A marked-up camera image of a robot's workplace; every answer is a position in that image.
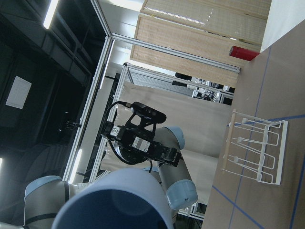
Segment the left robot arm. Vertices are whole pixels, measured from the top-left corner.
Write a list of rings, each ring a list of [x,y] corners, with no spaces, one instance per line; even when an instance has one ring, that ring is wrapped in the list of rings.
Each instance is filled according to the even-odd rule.
[[[29,183],[26,229],[172,229],[179,209],[198,200],[183,159],[176,167],[123,168],[93,183],[59,176]]]

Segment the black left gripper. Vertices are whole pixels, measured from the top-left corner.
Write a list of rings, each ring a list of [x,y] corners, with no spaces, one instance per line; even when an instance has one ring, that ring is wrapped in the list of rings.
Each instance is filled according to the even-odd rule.
[[[102,136],[108,140],[117,158],[136,165],[148,159],[178,167],[182,154],[176,148],[166,148],[153,140],[153,132],[135,125],[116,126],[107,121],[102,126]]]

